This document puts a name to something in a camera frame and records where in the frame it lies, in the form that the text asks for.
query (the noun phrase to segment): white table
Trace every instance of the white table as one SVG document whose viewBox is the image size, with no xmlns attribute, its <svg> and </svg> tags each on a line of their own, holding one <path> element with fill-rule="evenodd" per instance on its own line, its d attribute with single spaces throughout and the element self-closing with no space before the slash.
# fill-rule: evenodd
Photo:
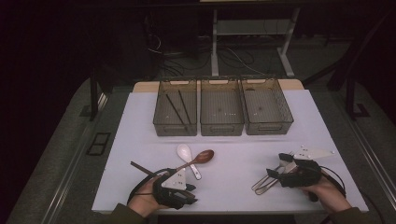
<svg viewBox="0 0 396 224">
<path fill-rule="evenodd" d="M 206 164 L 197 164 L 202 179 L 196 180 L 190 167 L 187 183 L 198 202 L 179 210 L 161 210 L 158 214 L 297 214 L 323 212 L 319 203 L 311 203 L 298 190 L 276 184 L 263 195 L 256 195 L 251 186 L 266 175 L 266 168 L 278 165 L 280 152 L 297 151 L 302 145 L 334 151 L 335 155 L 317 159 L 319 165 L 333 169 L 346 184 L 346 195 L 353 206 L 368 211 L 348 169 L 320 116 L 309 91 L 299 82 L 282 82 L 285 97 L 294 117 L 286 135 L 238 137 L 158 137 L 152 124 L 158 83 L 141 83 L 126 103 L 106 169 L 92 210 L 111 212 L 117 203 L 126 204 L 131 190 L 147 175 L 130 165 L 134 161 L 152 172 L 176 168 L 184 161 L 177 155 L 177 146 L 190 146 L 192 156 L 211 148 L 215 157 Z"/>
</svg>

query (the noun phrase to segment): brown spoon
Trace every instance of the brown spoon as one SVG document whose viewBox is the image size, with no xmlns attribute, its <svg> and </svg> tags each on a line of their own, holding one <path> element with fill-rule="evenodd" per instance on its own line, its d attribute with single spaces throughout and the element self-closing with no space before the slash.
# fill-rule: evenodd
<svg viewBox="0 0 396 224">
<path fill-rule="evenodd" d="M 194 160 L 192 160 L 192 161 L 190 161 L 190 162 L 188 162 L 188 163 L 186 163 L 186 164 L 184 164 L 184 165 L 182 165 L 180 167 L 177 167 L 176 170 L 179 171 L 179 170 L 181 170 L 181 169 L 183 169 L 185 167 L 188 167 L 189 165 L 194 164 L 194 163 L 206 163 L 206 162 L 209 162 L 210 160 L 212 160 L 214 155 L 215 155 L 215 152 L 212 149 L 208 149 L 208 150 L 202 151 L 200 154 L 198 154 L 195 157 Z"/>
</svg>

